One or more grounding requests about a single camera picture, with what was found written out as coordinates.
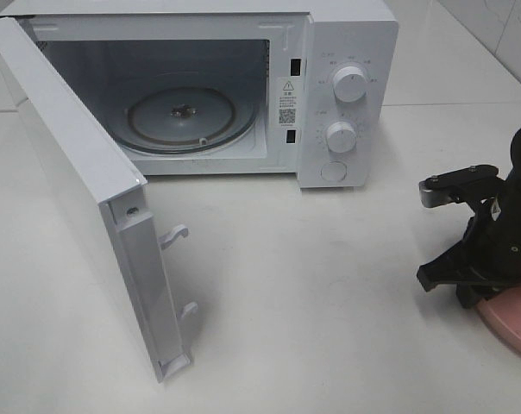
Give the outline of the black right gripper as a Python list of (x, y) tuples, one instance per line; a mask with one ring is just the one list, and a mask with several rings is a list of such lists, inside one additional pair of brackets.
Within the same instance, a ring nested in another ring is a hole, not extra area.
[(497, 219), (490, 202), (472, 203), (474, 216), (464, 240), (417, 270), (426, 292), (438, 285), (456, 285), (464, 309), (494, 298), (502, 288), (521, 285), (521, 205), (503, 208)]

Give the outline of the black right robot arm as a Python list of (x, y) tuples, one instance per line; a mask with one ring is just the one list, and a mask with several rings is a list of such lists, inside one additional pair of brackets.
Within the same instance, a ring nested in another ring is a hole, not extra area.
[(521, 285), (521, 129), (510, 146), (512, 170), (501, 179), (481, 164), (433, 175), (419, 183), (422, 205), (467, 204), (473, 211), (462, 238), (417, 270), (427, 291), (454, 285), (464, 308)]

